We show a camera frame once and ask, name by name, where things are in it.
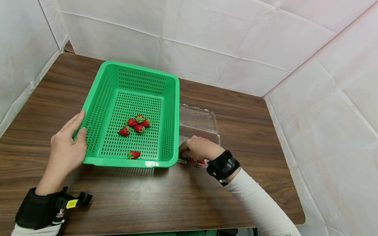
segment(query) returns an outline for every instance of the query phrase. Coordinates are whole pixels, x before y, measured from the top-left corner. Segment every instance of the white fabric wall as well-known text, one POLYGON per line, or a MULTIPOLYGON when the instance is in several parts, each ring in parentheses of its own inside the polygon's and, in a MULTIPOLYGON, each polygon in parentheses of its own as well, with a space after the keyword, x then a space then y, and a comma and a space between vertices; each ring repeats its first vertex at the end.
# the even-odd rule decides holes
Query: white fabric wall
POLYGON ((0 0, 0 137, 60 51, 38 0, 0 0))
POLYGON ((303 235, 377 235, 378 3, 264 99, 303 235))
POLYGON ((265 95, 375 0, 58 0, 77 54, 265 95))
POLYGON ((64 23, 58 12, 57 0, 39 0, 42 10, 45 14, 50 29, 54 35, 55 41, 62 51, 68 41, 68 35, 64 29, 64 23))

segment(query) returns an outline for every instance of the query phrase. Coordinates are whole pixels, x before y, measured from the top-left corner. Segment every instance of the black wristband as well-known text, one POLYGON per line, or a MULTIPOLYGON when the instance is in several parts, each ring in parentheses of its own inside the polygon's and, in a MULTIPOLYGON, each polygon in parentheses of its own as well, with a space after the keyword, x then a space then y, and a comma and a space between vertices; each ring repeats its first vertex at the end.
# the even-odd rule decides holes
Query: black wristband
POLYGON ((223 186, 227 185, 225 179, 240 167, 239 162, 232 157, 231 152, 228 150, 224 151, 215 160, 209 161, 208 165, 206 171, 209 175, 216 178, 223 186))
POLYGON ((66 189, 47 196, 38 196, 35 190, 36 188, 32 188, 26 194, 14 221, 23 228, 38 230, 52 223, 58 213, 55 203, 66 189))
POLYGON ((73 197, 67 194, 68 187, 47 196, 38 196, 35 190, 36 188, 32 188, 26 194, 14 220, 23 228, 38 230, 52 223, 60 224, 66 208, 85 207, 92 199, 92 195, 84 192, 78 197, 73 197))

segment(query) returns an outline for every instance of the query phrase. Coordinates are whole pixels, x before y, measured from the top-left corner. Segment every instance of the wood grain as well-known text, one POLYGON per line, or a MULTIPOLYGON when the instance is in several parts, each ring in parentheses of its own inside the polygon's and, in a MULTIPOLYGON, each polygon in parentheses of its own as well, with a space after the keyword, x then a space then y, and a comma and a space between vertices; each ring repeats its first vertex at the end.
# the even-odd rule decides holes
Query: wood grain
MULTIPOLYGON (((43 175, 50 137, 78 113, 102 61, 64 53, 0 139, 0 235, 8 235, 27 190, 43 175)), ((305 216, 262 98, 180 80, 180 102, 216 114, 222 146, 295 224, 305 216)), ((204 168, 82 165, 69 193, 94 195, 67 213, 62 235, 100 235, 253 227, 238 202, 204 168)))

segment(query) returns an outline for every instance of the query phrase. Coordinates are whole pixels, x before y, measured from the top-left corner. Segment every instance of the hand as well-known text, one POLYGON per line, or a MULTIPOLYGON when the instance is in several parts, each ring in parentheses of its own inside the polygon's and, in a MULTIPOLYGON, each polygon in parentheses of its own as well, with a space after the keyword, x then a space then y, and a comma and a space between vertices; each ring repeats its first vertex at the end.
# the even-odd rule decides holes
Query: hand
POLYGON ((69 120, 53 137, 51 137, 50 157, 45 173, 39 182, 35 194, 45 196, 62 190, 67 175, 83 162, 87 151, 87 129, 81 128, 76 142, 72 135, 80 126, 85 116, 82 110, 69 120))
POLYGON ((184 152, 183 156, 197 160, 215 160, 225 151, 224 148, 212 141, 197 136, 192 136, 183 142, 178 148, 179 152, 185 148, 188 148, 189 150, 184 152))

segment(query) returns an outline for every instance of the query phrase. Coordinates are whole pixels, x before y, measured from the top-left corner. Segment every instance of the arm sleeve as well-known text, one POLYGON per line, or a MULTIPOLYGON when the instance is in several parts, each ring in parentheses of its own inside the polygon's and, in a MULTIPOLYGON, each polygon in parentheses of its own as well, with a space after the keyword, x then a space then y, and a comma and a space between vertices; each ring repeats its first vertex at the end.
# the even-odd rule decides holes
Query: arm sleeve
POLYGON ((243 169, 225 188, 238 199, 263 235, 301 235, 279 205, 243 169))
POLYGON ((59 232, 60 225, 61 224, 34 230, 29 228, 22 228, 16 224, 11 236, 56 236, 59 232))

